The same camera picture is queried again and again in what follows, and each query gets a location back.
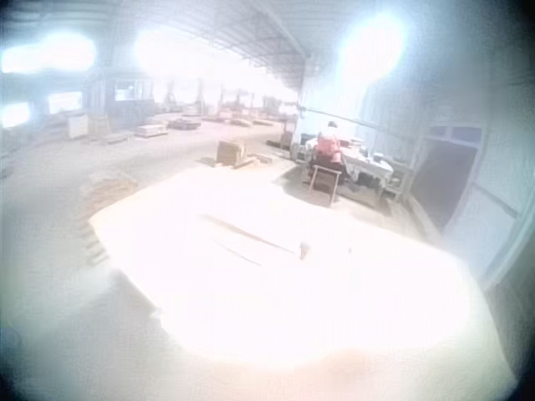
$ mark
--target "overexposed surface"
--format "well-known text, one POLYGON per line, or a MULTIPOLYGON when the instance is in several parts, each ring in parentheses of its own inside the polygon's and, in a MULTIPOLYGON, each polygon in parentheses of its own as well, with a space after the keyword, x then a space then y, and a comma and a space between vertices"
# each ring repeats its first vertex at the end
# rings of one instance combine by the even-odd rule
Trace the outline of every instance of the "overexposed surface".
MULTIPOLYGON (((270 399, 276 388, 284 399, 493 399, 512 384, 458 260, 255 173, 192 170, 91 223, 163 328, 213 364, 211 379, 236 375, 211 399, 270 399)), ((162 391, 191 399, 187 389, 162 391)))

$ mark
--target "concrete floor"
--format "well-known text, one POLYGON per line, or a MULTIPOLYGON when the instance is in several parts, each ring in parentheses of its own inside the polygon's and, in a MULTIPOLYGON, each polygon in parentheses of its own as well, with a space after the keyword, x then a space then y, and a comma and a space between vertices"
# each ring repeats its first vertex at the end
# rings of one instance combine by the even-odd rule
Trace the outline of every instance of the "concrete floor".
MULTIPOLYGON (((163 384, 182 378, 196 387, 197 399, 209 399, 209 368, 184 372, 186 356, 151 317, 153 307, 111 266, 87 264, 76 225, 80 186, 95 171, 120 170, 146 187, 201 165, 218 140, 239 138, 249 153, 262 153, 270 151, 263 142, 280 132, 204 123, 152 140, 61 142, 18 152, 14 174, 1 184, 1 305, 3 322, 24 344, 13 355, 18 388, 39 399, 172 399, 161 393, 170 388, 163 384)), ((282 180, 289 183, 288 176, 282 180)), ((385 216, 342 200, 335 209, 417 236, 400 208, 385 216)))

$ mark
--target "metal roof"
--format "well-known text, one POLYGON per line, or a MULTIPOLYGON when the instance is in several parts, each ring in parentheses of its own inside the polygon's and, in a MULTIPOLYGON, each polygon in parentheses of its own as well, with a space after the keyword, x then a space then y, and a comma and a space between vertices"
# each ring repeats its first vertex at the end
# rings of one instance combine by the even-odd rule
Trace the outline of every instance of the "metal roof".
POLYGON ((290 88, 305 59, 332 57, 359 22, 379 12, 407 27, 405 61, 425 77, 461 53, 482 53, 517 33, 502 0, 13 0, 3 12, 3 38, 28 43, 51 29, 86 32, 108 52, 145 27, 168 26, 184 38, 233 51, 265 66, 290 88))

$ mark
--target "dark doorway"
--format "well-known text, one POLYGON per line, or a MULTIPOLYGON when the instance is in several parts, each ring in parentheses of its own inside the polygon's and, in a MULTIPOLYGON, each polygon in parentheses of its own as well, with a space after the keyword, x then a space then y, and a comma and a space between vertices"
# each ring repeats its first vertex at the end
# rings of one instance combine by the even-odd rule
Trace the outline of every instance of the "dark doorway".
POLYGON ((440 231, 451 219, 465 189, 477 149, 427 140, 412 193, 440 231))

